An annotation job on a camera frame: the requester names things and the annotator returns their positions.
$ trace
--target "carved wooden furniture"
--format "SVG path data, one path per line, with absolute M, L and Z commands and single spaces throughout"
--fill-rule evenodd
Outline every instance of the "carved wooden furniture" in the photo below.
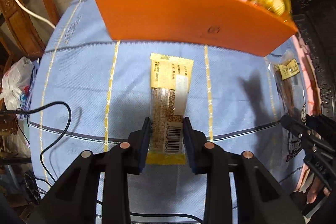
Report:
M 2 76 L 11 68 L 12 62 L 14 60 L 13 52 L 8 48 L 3 37 L 0 36 L 0 81 Z M 3 99 L 0 100 L 0 110 L 4 108 Z
M 53 0 L 43 0 L 50 21 L 56 25 L 59 14 Z M 0 9 L 23 55 L 30 59 L 42 57 L 45 44 L 39 37 L 29 15 L 14 0 L 0 0 Z

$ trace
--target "black mechanical arm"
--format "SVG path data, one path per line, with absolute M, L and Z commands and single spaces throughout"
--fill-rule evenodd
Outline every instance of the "black mechanical arm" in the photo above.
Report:
M 318 118 L 317 121 L 319 123 L 314 125 L 316 129 L 324 126 Z M 305 162 L 332 191 L 336 177 L 335 150 L 309 134 L 311 128 L 289 116 L 284 116 L 281 123 L 301 138 L 306 152 Z M 99 178 L 100 173 L 105 172 L 102 223 L 130 224 L 127 174 L 142 172 L 150 133 L 151 122 L 146 118 L 141 130 L 132 132 L 127 142 L 114 146 L 109 152 L 94 155 L 91 151 L 83 151 L 51 187 L 28 223 L 95 223 Z M 187 117 L 184 119 L 183 134 L 190 168 L 196 175 L 207 174 L 204 224 L 232 223 L 230 172 L 235 178 L 239 224 L 305 223 L 291 198 L 250 151 L 241 155 L 224 151 L 215 143 L 208 142 L 203 132 L 193 130 Z M 316 167 L 317 161 L 323 165 L 322 169 L 320 165 Z M 313 224 L 332 223 L 328 220 L 335 215 L 335 209 L 330 210 L 332 204 L 334 207 L 336 204 L 335 193 L 331 192 L 330 202 L 319 210 L 327 214 L 324 222 L 314 220 Z

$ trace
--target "blue tablecloth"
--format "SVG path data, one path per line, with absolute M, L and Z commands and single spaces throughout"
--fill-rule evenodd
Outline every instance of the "blue tablecloth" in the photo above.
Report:
M 288 48 L 295 51 L 291 39 L 267 58 L 279 60 Z M 47 45 L 33 89 L 31 109 L 60 100 L 68 103 L 73 113 L 68 133 L 44 155 L 54 176 L 59 177 L 83 150 L 104 152 L 141 128 L 150 115 L 152 52 L 194 60 L 185 113 L 194 129 L 209 136 L 208 107 L 212 103 L 213 141 L 229 152 L 252 151 L 288 192 L 294 189 L 304 154 L 286 161 L 290 153 L 288 132 L 276 123 L 281 105 L 265 58 L 192 43 L 113 41 L 95 0 L 73 0 L 63 14 Z M 206 61 L 211 101 L 207 97 Z M 37 177 L 52 182 L 39 156 L 59 136 L 67 119 L 63 106 L 31 115 L 31 158 Z M 185 213 L 203 218 L 206 176 L 194 175 L 188 165 L 148 165 L 142 174 L 129 175 L 128 180 L 132 212 Z M 231 182 L 236 223 L 233 178 Z M 44 182 L 37 183 L 48 190 Z M 98 223 L 100 214 L 101 206 L 97 205 Z M 132 222 L 194 223 L 184 218 L 141 217 L 132 217 Z

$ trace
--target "barcode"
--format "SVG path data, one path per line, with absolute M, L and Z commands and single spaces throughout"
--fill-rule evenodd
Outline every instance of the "barcode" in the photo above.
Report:
M 182 144 L 182 123 L 181 122 L 166 122 L 164 152 L 177 153 L 180 152 Z

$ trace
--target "white plastic bag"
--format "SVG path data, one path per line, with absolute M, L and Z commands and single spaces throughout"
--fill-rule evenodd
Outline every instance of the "white plastic bag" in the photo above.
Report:
M 0 100 L 4 99 L 8 110 L 22 108 L 25 104 L 33 68 L 32 62 L 23 57 L 3 76 Z

